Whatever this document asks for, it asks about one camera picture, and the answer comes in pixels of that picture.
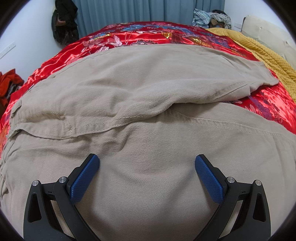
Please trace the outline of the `black coats on wall hook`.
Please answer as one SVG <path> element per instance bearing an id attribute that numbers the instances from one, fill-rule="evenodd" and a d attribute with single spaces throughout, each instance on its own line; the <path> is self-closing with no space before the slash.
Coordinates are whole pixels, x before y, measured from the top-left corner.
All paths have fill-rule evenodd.
<path id="1" fill-rule="evenodd" d="M 78 27 L 75 22 L 78 8 L 71 0 L 55 1 L 52 15 L 52 32 L 54 39 L 61 45 L 69 45 L 79 40 Z"/>

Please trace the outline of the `yellow knitted blanket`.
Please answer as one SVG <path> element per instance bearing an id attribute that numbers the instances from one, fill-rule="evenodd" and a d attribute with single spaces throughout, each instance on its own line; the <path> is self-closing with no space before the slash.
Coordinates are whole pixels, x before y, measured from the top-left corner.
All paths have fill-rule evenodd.
<path id="1" fill-rule="evenodd" d="M 295 69 L 293 69 L 283 57 L 255 39 L 247 37 L 240 32 L 224 28 L 210 28 L 208 31 L 219 36 L 229 37 L 238 45 L 251 52 L 259 61 L 263 62 L 268 69 L 276 74 L 290 97 L 295 100 Z"/>

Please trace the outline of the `orange garment on nightstand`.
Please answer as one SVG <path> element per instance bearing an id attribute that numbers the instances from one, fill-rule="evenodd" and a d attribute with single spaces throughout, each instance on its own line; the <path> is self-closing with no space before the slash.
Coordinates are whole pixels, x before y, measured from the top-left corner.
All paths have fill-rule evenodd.
<path id="1" fill-rule="evenodd" d="M 12 69 L 6 73 L 1 72 L 1 116 L 8 107 L 11 95 L 24 84 L 24 80 L 20 75 L 16 74 L 16 70 Z"/>

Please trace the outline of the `beige khaki pants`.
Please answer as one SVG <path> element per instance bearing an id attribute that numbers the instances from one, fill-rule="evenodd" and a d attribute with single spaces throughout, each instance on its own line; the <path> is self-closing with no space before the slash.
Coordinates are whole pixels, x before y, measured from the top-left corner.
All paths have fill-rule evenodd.
<path id="1" fill-rule="evenodd" d="M 234 101 L 278 79 L 262 62 L 194 45 L 98 52 L 13 105 L 1 155 L 1 209 L 17 232 L 30 185 L 100 169 L 77 208 L 102 240 L 192 240 L 217 208 L 194 161 L 262 182 L 271 230 L 295 204 L 295 134 Z"/>

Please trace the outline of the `blue-grey window curtain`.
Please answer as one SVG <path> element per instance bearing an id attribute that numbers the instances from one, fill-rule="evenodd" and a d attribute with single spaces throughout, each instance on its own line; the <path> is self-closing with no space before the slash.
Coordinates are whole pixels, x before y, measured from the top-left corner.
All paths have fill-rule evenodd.
<path id="1" fill-rule="evenodd" d="M 80 0 L 76 23 L 79 36 L 85 37 L 102 28 L 119 23 L 165 21 L 191 25 L 194 9 L 206 12 L 224 10 L 225 1 L 219 0 Z"/>

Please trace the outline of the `white wall switch plate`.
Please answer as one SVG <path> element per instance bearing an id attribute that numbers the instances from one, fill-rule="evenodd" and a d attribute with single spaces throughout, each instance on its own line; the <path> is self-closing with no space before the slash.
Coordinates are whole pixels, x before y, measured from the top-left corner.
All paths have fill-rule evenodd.
<path id="1" fill-rule="evenodd" d="M 8 46 L 6 46 L 1 52 L 0 52 L 0 59 L 3 58 L 8 52 L 10 52 L 12 49 L 14 49 L 16 46 L 15 42 L 10 43 Z"/>

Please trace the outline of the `clothes pile by curtain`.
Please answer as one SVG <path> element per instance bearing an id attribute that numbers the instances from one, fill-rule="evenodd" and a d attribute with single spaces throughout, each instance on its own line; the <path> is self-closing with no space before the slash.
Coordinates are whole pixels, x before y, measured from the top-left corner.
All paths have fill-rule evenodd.
<path id="1" fill-rule="evenodd" d="M 194 9 L 192 26 L 201 28 L 225 28 L 231 29 L 231 18 L 224 11 L 213 10 L 206 12 L 201 9 Z"/>

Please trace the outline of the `red floral satin quilt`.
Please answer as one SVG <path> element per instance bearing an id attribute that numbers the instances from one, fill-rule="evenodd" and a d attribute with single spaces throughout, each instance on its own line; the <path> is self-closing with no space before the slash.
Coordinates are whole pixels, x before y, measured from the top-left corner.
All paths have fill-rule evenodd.
<path id="1" fill-rule="evenodd" d="M 57 55 L 44 62 L 27 81 L 15 91 L 6 111 L 1 116 L 1 146 L 6 143 L 9 132 L 9 118 L 13 105 L 31 87 L 68 64 L 88 55 L 116 47 L 187 44 L 220 50 L 248 60 L 259 61 L 251 52 L 226 36 L 219 36 L 200 27 L 191 27 L 170 22 L 139 22 L 108 25 L 101 30 L 77 40 L 62 49 Z M 234 102 L 235 105 L 256 113 L 269 121 L 283 125 L 295 132 L 295 100 L 279 82 L 276 86 L 260 87 L 249 97 Z"/>

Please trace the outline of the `cream upholstered headboard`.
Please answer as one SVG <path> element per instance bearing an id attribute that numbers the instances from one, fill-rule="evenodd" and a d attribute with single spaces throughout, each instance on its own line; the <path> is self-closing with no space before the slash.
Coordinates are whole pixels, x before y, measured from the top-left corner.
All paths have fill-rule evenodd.
<path id="1" fill-rule="evenodd" d="M 241 33 L 272 49 L 295 69 L 295 42 L 287 31 L 256 16 L 247 16 Z"/>

